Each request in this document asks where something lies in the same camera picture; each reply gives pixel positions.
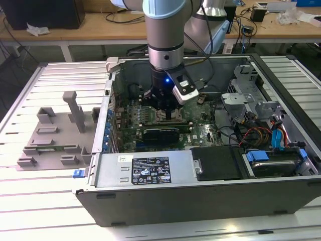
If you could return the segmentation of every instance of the red wire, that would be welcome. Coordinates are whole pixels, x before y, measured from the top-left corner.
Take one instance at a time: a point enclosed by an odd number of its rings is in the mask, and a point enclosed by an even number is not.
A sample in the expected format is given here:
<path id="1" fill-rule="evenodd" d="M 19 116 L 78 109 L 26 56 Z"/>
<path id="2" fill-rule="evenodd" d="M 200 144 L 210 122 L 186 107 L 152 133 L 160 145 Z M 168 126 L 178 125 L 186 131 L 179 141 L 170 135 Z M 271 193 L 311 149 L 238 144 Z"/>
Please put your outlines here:
<path id="1" fill-rule="evenodd" d="M 270 134 L 272 134 L 272 132 L 268 129 L 268 128 L 263 128 L 263 127 L 252 127 L 250 128 L 247 133 L 245 133 L 243 139 L 250 133 L 251 130 L 253 129 L 263 129 L 263 130 L 266 130 L 267 132 L 269 132 Z"/>

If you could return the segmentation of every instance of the warning label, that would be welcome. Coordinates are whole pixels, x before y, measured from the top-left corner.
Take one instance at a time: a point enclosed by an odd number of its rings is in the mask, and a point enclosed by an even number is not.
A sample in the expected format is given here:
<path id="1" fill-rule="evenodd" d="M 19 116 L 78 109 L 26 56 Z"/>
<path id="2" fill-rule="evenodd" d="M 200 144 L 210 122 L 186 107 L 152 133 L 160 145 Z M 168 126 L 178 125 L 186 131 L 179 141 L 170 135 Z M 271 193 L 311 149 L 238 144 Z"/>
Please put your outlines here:
<path id="1" fill-rule="evenodd" d="M 168 157 L 132 159 L 131 182 L 134 185 L 171 183 Z"/>

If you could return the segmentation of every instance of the blue latch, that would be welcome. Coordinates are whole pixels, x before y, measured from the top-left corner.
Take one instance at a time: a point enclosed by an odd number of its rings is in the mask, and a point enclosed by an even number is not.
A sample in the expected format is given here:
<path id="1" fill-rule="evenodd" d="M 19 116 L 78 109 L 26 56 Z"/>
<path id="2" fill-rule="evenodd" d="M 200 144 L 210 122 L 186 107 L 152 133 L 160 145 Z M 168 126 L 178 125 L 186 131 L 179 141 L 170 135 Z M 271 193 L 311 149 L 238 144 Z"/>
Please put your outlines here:
<path id="1" fill-rule="evenodd" d="M 108 116 L 109 118 L 112 118 L 113 115 L 114 115 L 114 112 L 113 112 L 112 110 L 108 109 L 108 111 L 107 111 L 107 116 Z"/>
<path id="2" fill-rule="evenodd" d="M 249 162 L 269 160 L 269 157 L 265 151 L 251 151 L 246 154 L 246 158 Z"/>
<path id="3" fill-rule="evenodd" d="M 106 129 L 105 129 L 105 134 L 106 134 L 106 135 L 109 135 L 109 134 L 110 134 L 110 129 L 106 128 Z"/>
<path id="4" fill-rule="evenodd" d="M 284 150 L 284 147 L 281 146 L 282 137 L 283 137 L 282 131 L 275 129 L 272 132 L 271 145 L 273 148 L 279 148 L 281 151 Z"/>
<path id="5" fill-rule="evenodd" d="M 85 177 L 85 170 L 83 169 L 76 169 L 74 170 L 74 174 L 72 175 L 73 178 L 84 178 Z"/>
<path id="6" fill-rule="evenodd" d="M 299 154 L 303 160 L 305 160 L 307 158 L 307 153 L 306 153 L 305 149 L 300 149 Z"/>

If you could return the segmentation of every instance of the blue drive bracket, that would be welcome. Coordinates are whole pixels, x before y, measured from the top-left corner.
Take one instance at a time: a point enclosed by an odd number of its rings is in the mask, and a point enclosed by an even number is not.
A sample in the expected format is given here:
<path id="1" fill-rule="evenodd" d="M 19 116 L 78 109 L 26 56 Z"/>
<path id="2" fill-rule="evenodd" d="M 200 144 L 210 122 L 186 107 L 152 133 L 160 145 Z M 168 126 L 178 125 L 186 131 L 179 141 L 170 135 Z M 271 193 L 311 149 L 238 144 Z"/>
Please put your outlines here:
<path id="1" fill-rule="evenodd" d="M 269 157 L 267 156 L 267 153 L 265 151 L 250 151 L 245 155 L 249 162 L 269 160 Z"/>
<path id="2" fill-rule="evenodd" d="M 272 131 L 271 145 L 273 148 L 279 148 L 281 151 L 284 150 L 284 147 L 281 146 L 282 137 L 282 131 L 280 131 L 279 129 L 275 129 Z"/>

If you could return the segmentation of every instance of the white cable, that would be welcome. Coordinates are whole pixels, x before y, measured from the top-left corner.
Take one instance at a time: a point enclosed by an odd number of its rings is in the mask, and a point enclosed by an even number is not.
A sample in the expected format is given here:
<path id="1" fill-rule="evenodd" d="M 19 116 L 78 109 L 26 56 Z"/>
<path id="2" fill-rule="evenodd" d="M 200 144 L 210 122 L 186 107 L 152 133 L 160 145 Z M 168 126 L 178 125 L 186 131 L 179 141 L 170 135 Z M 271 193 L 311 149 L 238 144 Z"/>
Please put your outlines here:
<path id="1" fill-rule="evenodd" d="M 24 59 L 22 60 L 22 66 L 21 66 L 21 68 L 22 68 L 22 70 L 23 70 L 24 72 L 25 72 L 25 70 L 24 70 L 24 62 L 25 62 L 25 59 L 26 59 L 26 57 L 27 57 L 27 54 L 28 54 L 28 52 L 26 51 L 25 57 L 24 57 Z"/>

